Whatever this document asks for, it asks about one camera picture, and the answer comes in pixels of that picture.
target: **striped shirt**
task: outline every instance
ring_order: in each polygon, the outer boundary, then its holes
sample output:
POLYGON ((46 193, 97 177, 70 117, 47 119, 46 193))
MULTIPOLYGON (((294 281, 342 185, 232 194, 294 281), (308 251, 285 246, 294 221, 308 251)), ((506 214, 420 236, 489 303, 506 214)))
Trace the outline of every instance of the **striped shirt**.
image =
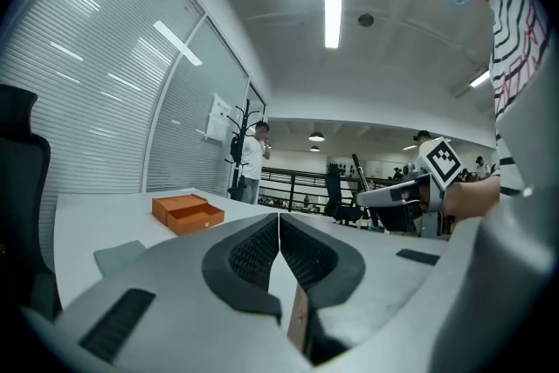
MULTIPOLYGON (((494 90, 497 127, 514 100, 537 74, 555 38, 548 14, 539 0, 489 0, 494 13, 493 54, 489 64, 494 90)), ((500 196, 512 197, 524 189, 521 174, 507 144, 497 134, 500 196)))

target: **white shirt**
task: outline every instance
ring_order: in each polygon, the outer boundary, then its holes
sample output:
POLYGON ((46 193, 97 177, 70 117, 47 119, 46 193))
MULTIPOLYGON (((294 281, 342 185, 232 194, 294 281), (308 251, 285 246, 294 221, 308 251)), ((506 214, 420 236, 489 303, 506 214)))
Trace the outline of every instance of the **white shirt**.
POLYGON ((478 177, 478 179, 482 178, 483 176, 487 177, 488 175, 491 174, 489 165, 487 165, 486 163, 481 166, 478 165, 477 167, 475 167, 475 174, 478 177))
POLYGON ((241 163, 248 163, 242 169, 242 175, 249 179, 260 179, 262 171, 262 156, 266 152, 264 142, 259 142, 254 137, 245 137, 243 143, 243 156, 241 163))
MULTIPOLYGON (((495 100, 497 127, 528 82, 537 76, 537 67, 549 54, 556 33, 539 0, 489 0, 493 9, 493 54, 489 64, 495 100)), ((524 189, 506 143, 497 133, 497 153, 501 199, 524 189)))

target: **gray pants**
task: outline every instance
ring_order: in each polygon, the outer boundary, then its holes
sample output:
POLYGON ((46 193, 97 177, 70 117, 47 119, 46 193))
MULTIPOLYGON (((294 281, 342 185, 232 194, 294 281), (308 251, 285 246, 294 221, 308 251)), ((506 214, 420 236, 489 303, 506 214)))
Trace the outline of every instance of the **gray pants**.
POLYGON ((259 192, 259 179, 249 179, 245 177, 245 191, 243 193, 243 202, 247 204, 256 203, 256 195, 259 192))

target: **forearm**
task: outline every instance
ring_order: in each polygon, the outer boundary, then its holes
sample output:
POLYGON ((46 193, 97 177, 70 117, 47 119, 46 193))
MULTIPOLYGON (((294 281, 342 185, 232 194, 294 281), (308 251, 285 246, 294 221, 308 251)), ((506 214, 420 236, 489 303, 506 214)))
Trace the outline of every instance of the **forearm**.
POLYGON ((485 216, 499 202, 499 194, 498 176, 475 183, 454 183, 446 193, 445 214, 458 221, 485 216))

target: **chair headrest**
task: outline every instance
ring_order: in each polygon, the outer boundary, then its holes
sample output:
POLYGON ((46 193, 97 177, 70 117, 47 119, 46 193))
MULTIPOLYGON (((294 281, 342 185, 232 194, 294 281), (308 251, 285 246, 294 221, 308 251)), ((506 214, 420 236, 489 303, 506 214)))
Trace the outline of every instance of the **chair headrest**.
POLYGON ((30 139, 31 109, 37 94, 0 84, 0 136, 15 140, 30 139))

